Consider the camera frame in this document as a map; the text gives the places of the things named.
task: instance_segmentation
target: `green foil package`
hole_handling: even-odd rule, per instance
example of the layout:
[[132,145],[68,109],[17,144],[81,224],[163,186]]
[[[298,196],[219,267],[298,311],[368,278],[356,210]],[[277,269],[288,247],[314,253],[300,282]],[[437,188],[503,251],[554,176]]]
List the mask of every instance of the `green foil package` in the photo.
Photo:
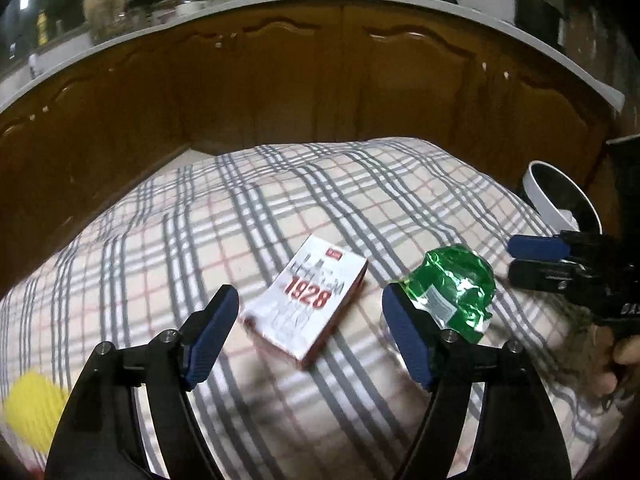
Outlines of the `green foil package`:
[[477,343],[489,328],[495,293],[494,271],[463,245],[440,247],[399,282],[414,306],[443,330],[450,328]]

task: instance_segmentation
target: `checkered cloth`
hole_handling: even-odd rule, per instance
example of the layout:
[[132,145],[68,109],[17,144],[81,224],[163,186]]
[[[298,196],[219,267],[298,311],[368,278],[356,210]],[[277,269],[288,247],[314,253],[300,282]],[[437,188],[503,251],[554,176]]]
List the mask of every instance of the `checkered cloth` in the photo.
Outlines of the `checkered cloth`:
[[[548,235],[516,196],[437,147],[389,138],[259,146],[147,180],[0,303],[0,394],[35,369],[69,390],[94,346],[147,343],[179,327],[231,283],[259,295],[309,234],[369,259],[359,297],[306,372],[258,352],[236,324],[190,400],[231,479],[390,478],[428,405],[386,351],[381,291],[425,251],[464,243],[498,283],[483,344],[515,335],[536,362],[574,472],[601,414],[580,393],[591,339],[585,313],[506,284],[514,234]],[[150,466],[164,474],[144,388],[137,392]],[[481,409],[473,387],[451,473],[464,470]],[[26,463],[46,458],[1,428]]]

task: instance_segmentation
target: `kitchen cabinet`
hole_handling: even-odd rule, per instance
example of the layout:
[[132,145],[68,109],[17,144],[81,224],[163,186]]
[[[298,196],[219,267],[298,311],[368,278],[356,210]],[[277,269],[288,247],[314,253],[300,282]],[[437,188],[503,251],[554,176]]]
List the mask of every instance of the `kitchen cabinet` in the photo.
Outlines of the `kitchen cabinet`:
[[195,149],[335,139],[340,6],[260,6],[197,20],[172,42],[180,117]]
[[321,2],[238,12],[249,145],[335,140],[340,15],[339,5]]
[[140,180],[148,168],[187,145],[167,63],[170,46],[164,33],[141,40],[106,53],[101,62],[104,76],[98,82],[102,114],[108,118],[108,136],[118,159],[113,176],[120,187]]
[[490,118],[492,51],[465,20],[346,6],[338,140],[418,137],[469,160]]
[[180,127],[194,149],[207,153],[242,150],[248,135],[235,22],[223,14],[167,31]]
[[44,256],[38,234],[60,222],[48,208],[50,183],[41,179],[54,153],[39,149],[35,102],[18,101],[0,116],[0,286],[15,283]]
[[613,135],[609,107],[593,89],[539,52],[505,42],[494,95],[492,177],[514,187],[530,161],[543,160],[587,183]]
[[584,192],[598,212],[603,231],[620,238],[620,200],[610,156],[600,159],[594,168],[593,180]]
[[46,80],[39,92],[36,142],[50,155],[43,173],[35,176],[60,186],[55,200],[72,199],[87,212],[105,202],[120,163],[106,126],[110,118],[102,110],[99,82],[105,72],[99,58],[88,58],[62,77]]

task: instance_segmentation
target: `yellow sponge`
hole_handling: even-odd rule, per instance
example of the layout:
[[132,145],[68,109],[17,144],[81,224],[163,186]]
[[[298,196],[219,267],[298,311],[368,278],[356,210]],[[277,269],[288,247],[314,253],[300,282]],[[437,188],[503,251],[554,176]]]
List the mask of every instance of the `yellow sponge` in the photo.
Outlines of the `yellow sponge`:
[[4,418],[27,444],[47,454],[65,409],[68,392],[37,372],[15,381],[4,402]]

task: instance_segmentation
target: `finger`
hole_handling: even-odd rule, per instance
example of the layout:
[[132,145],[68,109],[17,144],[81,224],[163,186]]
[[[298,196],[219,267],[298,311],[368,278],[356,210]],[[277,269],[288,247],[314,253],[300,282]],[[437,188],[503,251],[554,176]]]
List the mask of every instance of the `finger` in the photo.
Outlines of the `finger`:
[[613,352],[613,330],[607,326],[591,327],[593,354],[590,370],[594,375],[602,374],[610,369],[611,353]]
[[620,341],[613,350],[613,360],[621,365],[640,364],[640,336]]
[[593,345],[595,346],[596,352],[603,352],[610,349],[615,342],[613,330],[608,326],[597,326],[592,334]]
[[597,397],[612,394],[618,386],[618,380],[613,372],[594,375],[589,382],[591,391]]

